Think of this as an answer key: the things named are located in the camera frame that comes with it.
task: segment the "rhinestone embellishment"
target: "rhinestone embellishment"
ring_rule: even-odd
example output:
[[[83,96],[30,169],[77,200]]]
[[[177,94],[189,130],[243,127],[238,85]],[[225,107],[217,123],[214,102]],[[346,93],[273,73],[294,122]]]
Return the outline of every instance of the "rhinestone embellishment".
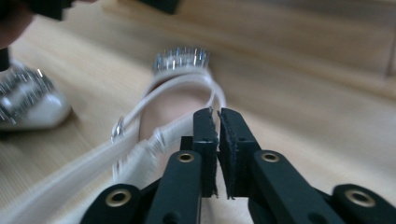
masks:
[[[12,95],[19,91],[20,85],[30,85],[30,88],[15,102]],[[7,75],[0,78],[0,123],[16,124],[29,108],[40,102],[42,97],[53,89],[52,82],[40,70],[12,68]]]
[[[203,67],[209,63],[209,53],[203,48],[184,47],[166,50],[159,53],[153,65],[154,74],[164,70],[175,70],[179,67]]]

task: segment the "screw hole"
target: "screw hole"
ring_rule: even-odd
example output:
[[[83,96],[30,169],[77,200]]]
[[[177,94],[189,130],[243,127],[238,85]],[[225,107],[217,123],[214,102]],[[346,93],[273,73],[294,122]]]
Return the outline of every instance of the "screw hole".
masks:
[[[110,207],[123,206],[131,200],[131,193],[127,189],[115,189],[106,197],[106,204]]]
[[[346,197],[353,203],[363,207],[374,207],[375,200],[367,193],[357,190],[350,189],[346,191]]]
[[[181,162],[190,162],[194,160],[194,156],[192,156],[190,153],[183,153],[178,155],[177,159]]]
[[[264,161],[269,161],[269,162],[277,162],[279,161],[279,157],[274,154],[274,153],[270,153],[270,152],[266,152],[262,154],[262,159]]]

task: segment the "black plastic part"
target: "black plastic part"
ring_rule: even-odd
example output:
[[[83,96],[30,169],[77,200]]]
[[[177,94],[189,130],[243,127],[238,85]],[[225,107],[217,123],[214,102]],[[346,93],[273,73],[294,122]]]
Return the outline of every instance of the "black plastic part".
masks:
[[[396,208],[376,193],[357,185],[335,187],[332,193],[332,205],[346,223],[396,223]]]
[[[192,150],[192,136],[181,136],[180,150]]]
[[[247,206],[253,223],[276,224],[276,219],[268,207],[262,206],[261,203],[252,199],[248,199]]]
[[[251,173],[277,223],[344,223],[280,153],[256,152]]]
[[[249,164],[256,151],[261,150],[242,116],[222,108],[218,155],[228,197],[248,197],[251,188]]]
[[[124,184],[114,185],[105,189],[96,198],[80,223],[131,224],[133,223],[140,197],[139,189],[134,186]]]
[[[168,14],[175,14],[179,0],[139,0]]]
[[[199,223],[201,166],[197,152],[182,150],[171,156],[145,223]]]
[[[0,20],[9,14],[10,10],[12,9],[12,4],[13,3],[11,1],[0,1]]]
[[[61,21],[65,8],[72,6],[72,0],[24,0],[37,14]]]
[[[160,186],[160,182],[161,179],[158,179],[140,191],[141,193],[140,203],[134,215],[134,221],[131,223],[136,223],[136,224],[144,223],[144,221],[146,220],[149,214],[149,209],[152,205],[152,201],[154,200],[155,193],[157,192],[157,188],[158,186]]]
[[[8,48],[0,49],[0,72],[6,71],[9,68]]]
[[[315,189],[315,190],[317,191],[317,193],[320,195],[320,197],[322,197],[322,199],[323,199],[326,203],[328,203],[329,205],[332,205],[332,202],[331,202],[332,197],[331,197],[329,194],[327,194],[327,193],[321,191],[320,189]]]
[[[212,109],[198,110],[193,115],[192,150],[202,157],[202,197],[210,198],[218,194],[216,187],[217,148],[219,144]]]

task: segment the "shoe strap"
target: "shoe strap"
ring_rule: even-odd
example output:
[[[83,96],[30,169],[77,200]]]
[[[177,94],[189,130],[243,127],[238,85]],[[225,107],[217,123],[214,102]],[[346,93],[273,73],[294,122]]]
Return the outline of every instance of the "shoe strap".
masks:
[[[28,192],[22,194],[9,209],[4,210],[5,213],[2,214],[2,222],[5,224],[43,223],[53,216],[73,195],[77,194],[97,176],[105,173],[115,161],[127,156],[133,144],[138,139],[139,125],[137,119],[149,102],[166,90],[188,83],[205,87],[212,91],[207,105],[211,105],[216,99],[219,106],[225,106],[225,97],[221,87],[213,79],[202,75],[185,75],[172,78],[149,93],[125,117],[123,124],[124,127],[129,127],[129,129],[125,130],[122,137],[118,137],[113,142],[107,141],[101,146],[94,148],[75,161],[70,162],[58,172],[45,178]],[[186,125],[186,120],[188,119],[190,120],[190,124]],[[191,118],[188,116],[175,120],[169,125],[157,129],[153,137],[149,140],[149,144],[159,146],[160,150],[161,148],[167,148],[182,134],[186,134],[186,129],[191,129],[189,125],[192,124]]]

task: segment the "wood grain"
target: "wood grain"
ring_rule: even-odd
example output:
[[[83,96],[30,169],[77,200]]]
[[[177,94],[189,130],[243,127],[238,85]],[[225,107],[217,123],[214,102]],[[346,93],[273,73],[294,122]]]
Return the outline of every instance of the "wood grain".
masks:
[[[197,9],[204,7],[200,1],[192,2],[197,4]],[[109,4],[113,3],[79,4],[68,12],[63,22],[37,17],[23,37],[11,46],[14,58],[48,74],[69,99],[73,114],[52,130],[0,133],[2,209],[33,184],[108,140],[113,124],[136,105],[150,83],[155,54],[180,45],[202,45],[211,51],[210,68],[226,92],[229,107],[242,113],[262,148],[283,153],[312,186],[331,193],[336,185],[354,183],[396,204],[396,103],[390,96],[394,84],[390,79],[384,81],[373,75],[380,74],[375,69],[381,68],[382,59],[387,58],[383,55],[389,43],[385,41],[388,40],[386,29],[375,28],[382,30],[375,35],[377,39],[363,38],[359,44],[345,43],[340,49],[325,45],[322,48],[328,51],[316,51],[316,46],[323,45],[322,41],[352,38],[353,35],[337,37],[330,32],[338,27],[334,25],[334,20],[340,20],[338,17],[292,10],[298,19],[296,28],[289,26],[294,21],[289,18],[290,11],[282,6],[265,5],[263,17],[278,16],[284,20],[277,25],[275,22],[281,21],[260,22],[271,29],[280,29],[278,34],[290,42],[286,48],[279,46],[276,41],[283,43],[283,40],[275,37],[256,45],[260,41],[255,36],[274,35],[271,30],[257,34],[251,31],[247,34],[251,42],[245,42],[244,35],[223,34],[205,26],[196,30],[189,22],[159,16],[154,11],[132,15],[131,12],[139,13],[139,7],[112,5],[113,13],[108,13]],[[233,7],[254,11],[254,7],[237,3],[230,2]],[[117,14],[121,11],[130,14],[128,18],[124,14],[115,15],[115,9]],[[210,7],[206,9],[208,14],[202,16],[209,18],[214,12]],[[227,7],[219,11],[222,21],[245,18],[227,14],[226,10]],[[189,13],[195,15],[195,20],[199,19],[193,8]],[[329,32],[332,37],[309,37],[302,44],[312,42],[311,49],[297,44],[304,37],[296,35],[296,29],[320,24],[327,24],[323,32]],[[225,31],[231,32],[233,26],[229,25]],[[249,25],[245,33],[255,26],[259,24]],[[342,27],[337,29],[346,32],[353,28],[356,34],[369,34],[367,29],[373,25],[350,21]],[[332,60],[337,50],[348,52],[374,40],[382,42],[367,47],[368,51],[375,50],[373,61],[366,58],[366,49],[358,55],[373,62],[368,67],[360,67],[358,62],[353,64],[348,55],[338,59],[339,62]],[[367,91],[369,88],[363,88],[361,83],[374,91]],[[212,201],[218,223],[230,223],[229,211],[238,207],[240,201],[228,202],[224,194]],[[240,206],[239,209],[240,217],[234,220],[251,223],[247,209]]]

